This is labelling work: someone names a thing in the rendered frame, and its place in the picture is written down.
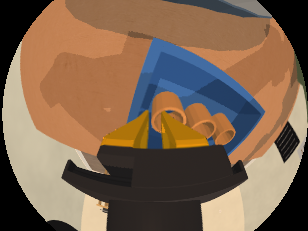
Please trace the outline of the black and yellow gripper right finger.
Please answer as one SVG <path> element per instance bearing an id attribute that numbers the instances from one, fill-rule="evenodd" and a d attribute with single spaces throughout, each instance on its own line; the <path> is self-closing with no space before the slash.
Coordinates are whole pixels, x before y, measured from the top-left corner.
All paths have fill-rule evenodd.
<path id="1" fill-rule="evenodd" d="M 161 112 L 161 134 L 163 149 L 209 146 L 204 135 L 172 118 L 166 111 Z"/>

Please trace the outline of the bronze bushing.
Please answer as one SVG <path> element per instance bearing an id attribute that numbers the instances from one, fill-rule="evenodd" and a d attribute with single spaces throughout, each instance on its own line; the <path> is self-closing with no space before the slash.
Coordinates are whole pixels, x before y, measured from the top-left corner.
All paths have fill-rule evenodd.
<path id="1" fill-rule="evenodd" d="M 191 104 L 184 112 L 186 115 L 186 126 L 204 135 L 207 139 L 216 131 L 216 124 L 203 104 Z"/>
<path id="2" fill-rule="evenodd" d="M 151 123 L 157 132 L 161 133 L 161 112 L 166 110 L 174 110 L 168 114 L 186 124 L 186 115 L 179 97 L 173 92 L 161 92 L 155 96 L 152 103 Z"/>
<path id="3" fill-rule="evenodd" d="M 215 144 L 227 144 L 235 136 L 235 129 L 223 113 L 215 114 L 212 118 L 217 126 L 215 133 L 212 135 Z"/>

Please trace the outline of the blue crate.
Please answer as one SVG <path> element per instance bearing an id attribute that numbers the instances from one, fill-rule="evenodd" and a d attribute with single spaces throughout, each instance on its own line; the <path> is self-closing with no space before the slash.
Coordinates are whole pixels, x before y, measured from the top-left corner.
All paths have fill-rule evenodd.
<path id="1" fill-rule="evenodd" d="M 151 124 L 151 111 L 155 96 L 166 91 L 179 97 L 184 111 L 191 104 L 200 103 L 211 116 L 223 113 L 227 117 L 236 132 L 223 145 L 228 156 L 266 112 L 247 90 L 212 63 L 177 45 L 153 38 L 127 119 L 129 123 L 149 110 L 148 149 L 163 149 L 162 135 Z"/>

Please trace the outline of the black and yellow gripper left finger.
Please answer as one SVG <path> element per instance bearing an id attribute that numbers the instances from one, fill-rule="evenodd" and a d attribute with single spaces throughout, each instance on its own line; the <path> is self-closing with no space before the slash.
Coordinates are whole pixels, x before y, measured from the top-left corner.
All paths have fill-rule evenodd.
<path id="1" fill-rule="evenodd" d="M 104 136 L 101 145 L 127 146 L 147 149 L 148 133 L 149 110 L 146 110 L 135 120 Z"/>

